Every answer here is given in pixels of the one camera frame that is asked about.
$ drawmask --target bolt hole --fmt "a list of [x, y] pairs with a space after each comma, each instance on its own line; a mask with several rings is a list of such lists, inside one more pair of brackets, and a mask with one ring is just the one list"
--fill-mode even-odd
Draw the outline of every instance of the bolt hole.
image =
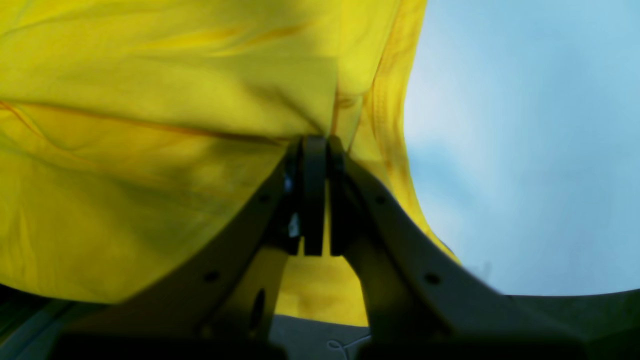
[[207, 272], [204, 274], [205, 282], [214, 282], [220, 278], [220, 273], [217, 271]]
[[424, 279], [427, 280], [428, 283], [432, 284], [432, 285], [437, 285], [440, 284], [440, 282], [442, 281], [440, 279], [439, 276], [437, 276], [436, 274], [434, 274], [433, 272], [428, 272], [425, 276]]
[[258, 291], [258, 295], [255, 296], [255, 300], [253, 301], [253, 310], [251, 311], [251, 319], [249, 322], [249, 331], [257, 329], [262, 321], [265, 297], [264, 289], [260, 289], [260, 291]]

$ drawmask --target metal frame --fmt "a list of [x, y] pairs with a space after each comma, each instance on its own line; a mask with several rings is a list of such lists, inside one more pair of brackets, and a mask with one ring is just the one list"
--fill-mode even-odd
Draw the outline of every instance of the metal frame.
[[[69, 325], [51, 358], [285, 359], [267, 343], [280, 279], [301, 238], [306, 256], [322, 254], [327, 181], [331, 255], [344, 256], [360, 279], [371, 327], [361, 359], [635, 358], [625, 357], [637, 350], [628, 332], [609, 324], [587, 334], [557, 314], [559, 304], [574, 313], [589, 301], [600, 309], [605, 295], [497, 293], [440, 251], [385, 186], [346, 156], [338, 138], [317, 136], [293, 141], [197, 255], [131, 300]], [[618, 342], [603, 343], [611, 333]]]

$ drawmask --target yellow parachute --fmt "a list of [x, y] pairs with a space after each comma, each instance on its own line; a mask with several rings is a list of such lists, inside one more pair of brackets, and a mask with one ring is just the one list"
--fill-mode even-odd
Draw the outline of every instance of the yellow parachute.
[[[425, 0], [3, 0], [0, 283], [117, 303], [198, 252], [297, 135], [337, 135], [414, 222], [403, 102]], [[277, 313], [366, 325], [342, 258]]]

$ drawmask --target string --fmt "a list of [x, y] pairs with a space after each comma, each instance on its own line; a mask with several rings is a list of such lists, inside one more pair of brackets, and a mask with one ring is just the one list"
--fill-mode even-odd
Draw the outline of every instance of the string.
[[342, 356], [344, 357], [344, 360], [349, 360], [349, 352], [347, 351], [347, 349], [349, 347], [352, 347], [353, 345], [357, 345], [363, 341], [369, 340], [371, 339], [371, 335], [366, 335], [363, 336], [360, 339], [357, 339], [355, 341], [352, 341], [351, 343], [348, 343], [347, 345], [339, 342], [338, 340], [329, 340], [326, 342], [326, 347], [329, 348], [329, 350], [338, 350], [342, 353]]

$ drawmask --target yellow fabric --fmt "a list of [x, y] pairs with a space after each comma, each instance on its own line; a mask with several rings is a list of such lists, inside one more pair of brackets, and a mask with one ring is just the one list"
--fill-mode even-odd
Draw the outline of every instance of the yellow fabric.
[[[3, 0], [0, 282], [121, 302], [214, 238], [301, 134], [339, 135], [436, 239], [402, 121], [425, 6]], [[276, 310], [367, 323], [342, 258], [292, 258]]]

